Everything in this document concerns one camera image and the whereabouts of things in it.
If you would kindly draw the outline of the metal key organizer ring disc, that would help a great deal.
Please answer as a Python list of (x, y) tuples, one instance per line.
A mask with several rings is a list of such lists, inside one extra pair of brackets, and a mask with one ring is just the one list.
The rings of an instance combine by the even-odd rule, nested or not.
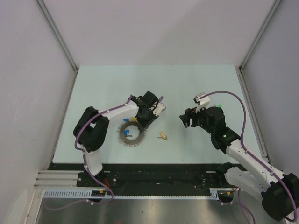
[[(125, 137), (125, 130), (129, 130), (129, 135), (132, 137)], [(118, 140), (127, 147), (136, 147), (145, 139), (146, 131), (147, 130), (138, 122), (129, 121), (120, 125), (118, 129)]]

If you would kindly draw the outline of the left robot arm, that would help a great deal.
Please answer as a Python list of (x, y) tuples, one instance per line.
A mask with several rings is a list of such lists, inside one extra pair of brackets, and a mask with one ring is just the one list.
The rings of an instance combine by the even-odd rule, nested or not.
[(73, 130), (74, 147), (83, 154), (84, 167), (89, 172), (87, 181), (92, 186), (97, 187), (103, 182), (100, 148), (109, 125), (135, 117), (141, 128), (146, 130), (166, 109), (162, 100), (163, 97), (157, 98), (148, 91), (143, 96), (130, 95), (125, 103), (101, 112), (92, 106), (85, 109)]

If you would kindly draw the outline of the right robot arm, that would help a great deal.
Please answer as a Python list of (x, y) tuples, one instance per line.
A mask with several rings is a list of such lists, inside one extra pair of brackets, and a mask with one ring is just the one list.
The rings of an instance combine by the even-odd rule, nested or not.
[(236, 160), (246, 171), (225, 163), (216, 174), (215, 181), (220, 187), (229, 184), (238, 186), (258, 200), (266, 213), (274, 220), (288, 219), (292, 222), (299, 217), (299, 179), (293, 174), (285, 174), (265, 160), (260, 159), (241, 137), (225, 122), (221, 108), (209, 107), (197, 110), (188, 108), (179, 118), (185, 127), (201, 127), (210, 134), (211, 142), (217, 150)]

